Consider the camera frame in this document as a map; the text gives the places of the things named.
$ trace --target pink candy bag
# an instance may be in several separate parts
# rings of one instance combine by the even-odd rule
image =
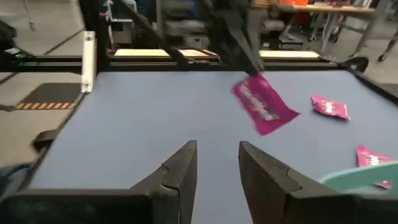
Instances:
[[[313,108],[321,114],[350,119],[345,104],[331,101],[320,96],[312,96],[311,100]]]
[[[275,131],[299,115],[286,106],[260,73],[235,84],[232,93],[254,121],[260,135]]]
[[[356,155],[358,157],[358,165],[360,167],[364,166],[375,166],[378,164],[381,164],[383,162],[391,162],[392,159],[386,156],[379,155],[375,152],[371,152],[368,149],[366,149],[365,146],[358,146],[358,149],[356,150]],[[392,188],[392,182],[391,181],[383,181],[383,183],[377,183],[377,186],[380,186],[384,189],[391,189]]]

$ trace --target desk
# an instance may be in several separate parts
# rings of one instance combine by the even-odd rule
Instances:
[[[323,13],[329,13],[329,18],[327,23],[325,24],[325,36],[322,38],[322,49],[321,53],[323,54],[326,49],[327,42],[330,38],[330,35],[333,31],[334,26],[337,23],[338,15],[343,14],[368,14],[371,15],[375,12],[374,9],[371,8],[366,8],[366,7],[356,7],[356,6],[341,6],[341,7],[336,7],[336,6],[331,6],[331,5],[326,5],[326,4],[316,4],[316,5],[306,5],[306,6],[289,6],[289,5],[279,5],[275,4],[275,6],[283,11],[283,12],[292,12],[292,13],[298,13],[298,12],[314,12],[314,13],[320,13],[318,16],[317,23],[313,29],[313,32],[311,34],[310,39],[314,39],[317,30],[320,26],[320,23],[322,21]]]
[[[230,93],[244,72],[106,72],[63,127],[27,186],[129,189],[191,139],[198,143],[192,223],[251,223],[239,176],[238,147],[249,141],[319,179],[356,167],[364,144],[398,158],[398,108],[347,70],[283,70],[263,76],[301,115],[267,136]],[[312,110],[321,95],[348,105],[351,121]],[[373,192],[378,189],[369,186]]]

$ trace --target orange object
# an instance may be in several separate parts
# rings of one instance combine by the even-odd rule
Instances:
[[[281,5],[294,5],[295,0],[280,0],[279,4]]]
[[[296,6],[306,6],[308,4],[308,0],[295,0],[294,4]]]

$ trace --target teal plastic object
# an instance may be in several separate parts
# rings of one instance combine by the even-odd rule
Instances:
[[[392,188],[386,194],[398,195],[398,162],[386,162],[376,166],[359,167],[326,175],[319,183],[337,191],[344,192],[356,187],[380,183],[384,180],[392,182]]]

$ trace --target table leg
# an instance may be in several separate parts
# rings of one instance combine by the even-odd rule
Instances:
[[[324,16],[325,16],[324,13],[322,13],[322,12],[318,13],[317,19],[316,19],[316,21],[314,23],[314,27],[313,27],[312,32],[311,32],[311,36],[308,38],[309,41],[314,41],[314,40],[317,39],[318,29],[319,29],[319,27],[321,26],[321,24],[323,22],[323,17]]]
[[[396,46],[397,42],[398,42],[398,30],[396,31],[396,33],[394,34],[394,36],[388,43],[387,49],[378,58],[379,62],[382,62],[387,58],[387,56],[390,54],[391,50]]]
[[[333,12],[333,13],[329,14],[328,21],[325,24],[325,28],[324,28],[324,31],[323,31],[325,33],[325,36],[322,35],[321,54],[325,53],[326,46],[328,44],[328,41],[329,41],[330,35],[331,35],[332,31],[333,31],[333,28],[336,25],[337,18],[338,18],[338,13]]]
[[[368,41],[368,39],[371,36],[373,27],[376,25],[379,18],[385,13],[388,4],[389,4],[388,0],[380,0],[376,10],[374,11],[374,14],[372,15],[372,19],[368,22],[368,26],[366,26],[365,31],[363,32],[363,35],[359,40],[359,43],[356,46],[354,53],[351,55],[352,57],[355,56],[358,52],[360,52],[362,48],[365,46],[366,41]]]

